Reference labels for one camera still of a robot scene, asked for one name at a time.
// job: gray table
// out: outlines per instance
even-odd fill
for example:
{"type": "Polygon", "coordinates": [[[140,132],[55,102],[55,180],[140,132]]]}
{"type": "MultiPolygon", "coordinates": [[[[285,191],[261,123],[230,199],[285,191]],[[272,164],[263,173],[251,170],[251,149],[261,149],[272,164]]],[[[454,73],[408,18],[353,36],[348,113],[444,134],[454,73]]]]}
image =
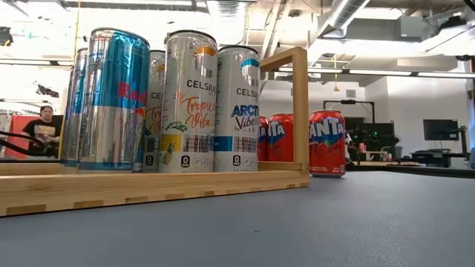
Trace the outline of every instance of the gray table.
{"type": "Polygon", "coordinates": [[[475,180],[310,188],[0,219],[0,266],[475,266],[475,180]]]}

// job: can top rim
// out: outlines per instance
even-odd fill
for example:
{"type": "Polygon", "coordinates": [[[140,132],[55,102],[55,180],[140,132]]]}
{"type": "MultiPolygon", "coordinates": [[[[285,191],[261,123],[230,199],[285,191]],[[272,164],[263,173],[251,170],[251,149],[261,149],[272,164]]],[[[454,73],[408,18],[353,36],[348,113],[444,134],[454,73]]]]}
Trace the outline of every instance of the can top rim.
{"type": "Polygon", "coordinates": [[[279,115],[279,116],[294,116],[293,113],[274,113],[271,116],[277,116],[277,115],[279,115]]]}
{"type": "Polygon", "coordinates": [[[316,111],[312,111],[312,113],[315,113],[315,112],[322,112],[322,111],[332,111],[332,112],[341,113],[341,111],[339,111],[339,110],[316,110],[316,111]]]}
{"type": "Polygon", "coordinates": [[[258,52],[256,49],[254,49],[254,48],[252,48],[252,47],[248,47],[248,46],[246,46],[246,45],[237,45],[237,44],[234,44],[234,45],[227,45],[227,46],[225,46],[225,47],[222,47],[222,48],[220,48],[220,49],[218,50],[218,52],[221,52],[222,50],[225,50],[225,49],[227,49],[227,48],[244,48],[244,49],[249,49],[249,50],[251,50],[251,51],[254,51],[254,52],[259,56],[259,52],[258,52]]]}
{"type": "Polygon", "coordinates": [[[213,36],[210,36],[208,33],[201,32],[199,30],[176,30],[173,33],[170,33],[168,36],[169,38],[177,33],[198,33],[198,34],[203,34],[204,36],[207,36],[211,38],[214,42],[216,42],[216,39],[213,36]]]}
{"type": "Polygon", "coordinates": [[[97,32],[97,31],[100,31],[100,30],[117,30],[119,32],[131,34],[133,36],[136,36],[136,37],[142,39],[150,47],[150,43],[147,41],[147,39],[141,37],[140,35],[138,35],[136,33],[129,32],[127,30],[120,30],[120,29],[117,29],[117,28],[114,28],[114,27],[98,27],[98,28],[95,28],[94,30],[91,31],[91,35],[93,33],[97,32]]]}

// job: black shirt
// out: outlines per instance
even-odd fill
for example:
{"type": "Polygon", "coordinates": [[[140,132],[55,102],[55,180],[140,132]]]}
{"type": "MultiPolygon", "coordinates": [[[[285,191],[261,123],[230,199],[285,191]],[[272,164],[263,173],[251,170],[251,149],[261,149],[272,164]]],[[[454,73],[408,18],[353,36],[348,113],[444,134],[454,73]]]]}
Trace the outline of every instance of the black shirt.
{"type": "MultiPolygon", "coordinates": [[[[39,139],[41,141],[46,140],[46,136],[51,138],[61,135],[61,127],[58,127],[54,122],[43,122],[40,119],[35,119],[29,122],[23,129],[23,131],[29,134],[31,137],[39,139]]],[[[58,157],[59,143],[50,142],[46,144],[47,150],[45,156],[54,156],[58,157]]],[[[37,145],[35,142],[30,142],[28,146],[29,151],[41,152],[42,147],[37,145]]]]}

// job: wooden can organizer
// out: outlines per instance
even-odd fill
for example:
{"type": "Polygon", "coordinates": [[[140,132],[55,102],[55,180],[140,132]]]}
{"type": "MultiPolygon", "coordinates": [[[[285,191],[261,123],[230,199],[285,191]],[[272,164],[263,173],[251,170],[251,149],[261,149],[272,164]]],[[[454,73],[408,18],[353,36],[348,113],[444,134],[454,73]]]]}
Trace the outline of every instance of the wooden can organizer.
{"type": "Polygon", "coordinates": [[[294,162],[259,162],[259,171],[198,174],[61,174],[57,163],[0,164],[0,216],[241,194],[309,185],[307,51],[294,47],[261,62],[292,63],[294,162]]]}

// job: aluminum can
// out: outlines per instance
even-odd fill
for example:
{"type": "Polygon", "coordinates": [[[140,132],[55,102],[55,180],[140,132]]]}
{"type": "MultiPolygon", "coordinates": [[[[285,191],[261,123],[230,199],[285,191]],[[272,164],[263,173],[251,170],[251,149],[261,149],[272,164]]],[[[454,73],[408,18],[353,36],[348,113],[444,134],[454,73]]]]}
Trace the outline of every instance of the aluminum can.
{"type": "Polygon", "coordinates": [[[258,170],[260,64],[252,48],[219,50],[214,171],[258,170]]]}
{"type": "Polygon", "coordinates": [[[65,167],[76,168],[78,163],[79,128],[82,119],[82,97],[85,87],[85,78],[88,61],[88,49],[77,51],[74,61],[73,84],[71,85],[71,104],[69,108],[68,125],[65,129],[65,167]]]}
{"type": "Polygon", "coordinates": [[[69,85],[68,85],[68,95],[66,96],[66,109],[65,109],[65,118],[64,118],[64,124],[62,127],[65,129],[62,131],[61,135],[61,154],[59,155],[59,164],[64,165],[65,160],[66,160],[66,139],[68,135],[68,123],[69,123],[69,117],[70,115],[70,110],[71,110],[71,88],[73,87],[73,79],[74,79],[74,66],[71,68],[71,71],[69,73],[69,85]]]}
{"type": "Polygon", "coordinates": [[[132,172],[142,149],[149,62],[143,37],[113,28],[92,31],[80,171],[132,172]]]}
{"type": "Polygon", "coordinates": [[[159,172],[212,172],[216,41],[179,30],[168,37],[166,49],[159,172]]]}
{"type": "Polygon", "coordinates": [[[269,121],[269,148],[267,160],[294,161],[294,115],[273,114],[269,121]]]}
{"type": "Polygon", "coordinates": [[[309,170],[314,177],[345,174],[345,129],[340,111],[313,111],[310,117],[309,170]]]}
{"type": "Polygon", "coordinates": [[[150,51],[148,73],[147,112],[145,112],[145,139],[143,172],[158,172],[160,130],[162,127],[163,86],[165,85],[165,51],[150,51]]]}
{"type": "Polygon", "coordinates": [[[259,161],[267,161],[269,122],[265,116],[259,117],[259,140],[258,157],[259,161]]]}

